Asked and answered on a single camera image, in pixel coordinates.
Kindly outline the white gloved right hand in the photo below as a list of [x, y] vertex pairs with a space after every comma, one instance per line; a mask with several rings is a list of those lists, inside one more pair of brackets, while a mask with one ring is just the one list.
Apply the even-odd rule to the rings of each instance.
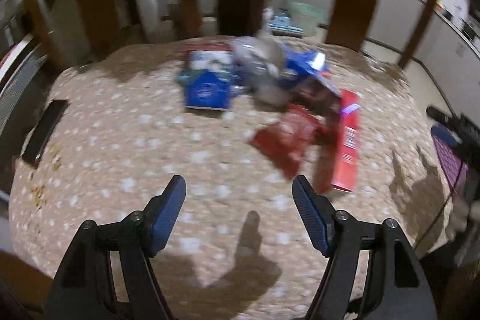
[[449, 241], [454, 241], [457, 235], [465, 232], [468, 221], [479, 223], [480, 202], [473, 201], [470, 204], [461, 196], [457, 196], [453, 202], [448, 225], [445, 229]]

